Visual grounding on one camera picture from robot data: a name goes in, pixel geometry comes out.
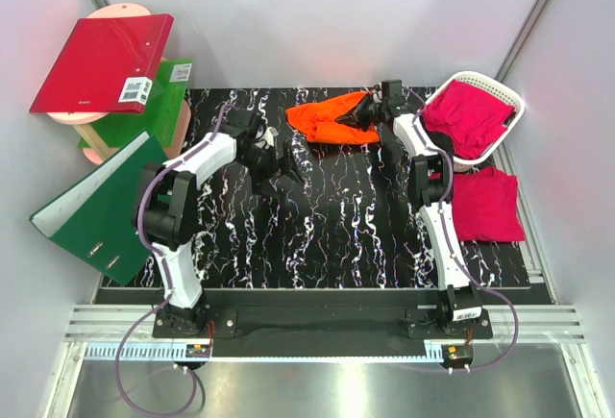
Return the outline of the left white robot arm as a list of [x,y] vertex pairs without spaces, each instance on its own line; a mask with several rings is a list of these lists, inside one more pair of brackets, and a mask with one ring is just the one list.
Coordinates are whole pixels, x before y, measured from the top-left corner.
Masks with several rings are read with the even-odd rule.
[[194,147],[163,164],[149,162],[141,170],[134,225],[162,277],[164,300],[156,313],[185,336],[200,335],[208,323],[191,252],[199,228],[199,189],[232,163],[248,169],[252,193],[258,196],[278,197],[272,182],[282,176],[303,184],[290,142],[277,142],[277,130],[258,112],[230,110]]

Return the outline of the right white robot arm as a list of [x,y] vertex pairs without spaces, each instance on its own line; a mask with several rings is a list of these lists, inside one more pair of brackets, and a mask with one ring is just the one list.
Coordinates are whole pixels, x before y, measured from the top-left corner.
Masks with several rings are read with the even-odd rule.
[[387,125],[410,155],[407,195],[427,226],[438,278],[438,304],[433,324],[445,337],[465,337],[480,319],[482,304],[456,236],[453,220],[454,169],[452,142],[434,142],[423,126],[426,104],[413,111],[400,80],[383,81],[366,92],[350,111],[336,118],[342,125],[365,131]]

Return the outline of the orange t shirt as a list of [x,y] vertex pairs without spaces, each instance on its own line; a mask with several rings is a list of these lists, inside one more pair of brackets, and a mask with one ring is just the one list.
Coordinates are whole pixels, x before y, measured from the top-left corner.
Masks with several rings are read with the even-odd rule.
[[346,93],[331,99],[306,103],[286,110],[288,124],[309,143],[363,145],[381,139],[374,126],[363,131],[340,124],[335,119],[351,111],[367,95],[364,91]]

